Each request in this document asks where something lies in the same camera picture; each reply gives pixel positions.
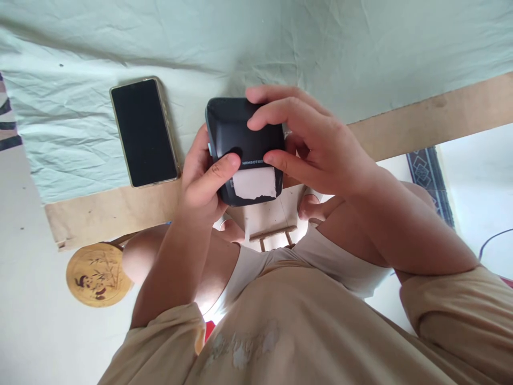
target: painted plate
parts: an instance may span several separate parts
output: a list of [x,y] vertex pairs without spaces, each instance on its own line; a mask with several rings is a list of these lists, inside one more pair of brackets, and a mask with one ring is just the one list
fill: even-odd
[[121,268],[122,251],[108,243],[79,249],[69,260],[66,282],[71,294],[85,305],[106,307],[121,301],[132,281]]

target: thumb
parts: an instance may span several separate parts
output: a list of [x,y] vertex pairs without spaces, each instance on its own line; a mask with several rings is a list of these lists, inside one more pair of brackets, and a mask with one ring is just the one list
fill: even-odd
[[202,199],[209,201],[217,193],[217,190],[230,180],[239,167],[239,155],[233,152],[226,154],[194,182],[191,191],[192,198],[196,202],[200,202]]
[[283,150],[271,150],[264,155],[263,161],[283,171],[294,179],[297,179],[301,183],[315,188],[315,180],[318,177],[319,170],[310,166],[297,156]]

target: wooden bed frame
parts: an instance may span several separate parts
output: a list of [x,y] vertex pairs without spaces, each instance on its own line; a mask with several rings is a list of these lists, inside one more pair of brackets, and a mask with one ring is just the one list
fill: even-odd
[[[513,122],[513,72],[349,125],[375,160]],[[298,184],[286,179],[284,188]],[[45,206],[60,251],[171,221],[181,181],[130,186]]]

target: smartphone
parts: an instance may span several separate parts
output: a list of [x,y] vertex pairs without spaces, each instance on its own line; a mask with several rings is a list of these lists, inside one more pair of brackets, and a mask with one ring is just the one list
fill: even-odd
[[160,81],[145,78],[113,87],[110,93],[130,184],[141,187],[178,179]]

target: wooden stool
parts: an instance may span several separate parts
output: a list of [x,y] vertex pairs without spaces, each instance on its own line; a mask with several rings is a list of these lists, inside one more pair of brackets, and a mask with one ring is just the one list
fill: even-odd
[[294,243],[292,243],[292,239],[290,238],[290,233],[297,230],[298,227],[297,226],[288,226],[288,227],[285,227],[285,228],[282,228],[282,229],[279,229],[279,230],[274,230],[272,232],[268,232],[268,233],[263,233],[263,234],[260,234],[260,235],[253,235],[250,237],[250,242],[256,242],[256,241],[259,241],[260,242],[260,249],[262,250],[262,252],[264,252],[266,250],[266,246],[264,244],[264,240],[266,240],[267,238],[271,238],[275,235],[278,235],[278,234],[283,234],[285,233],[285,236],[287,237],[287,242],[289,243],[289,245],[287,246],[289,249],[292,249],[294,247]]

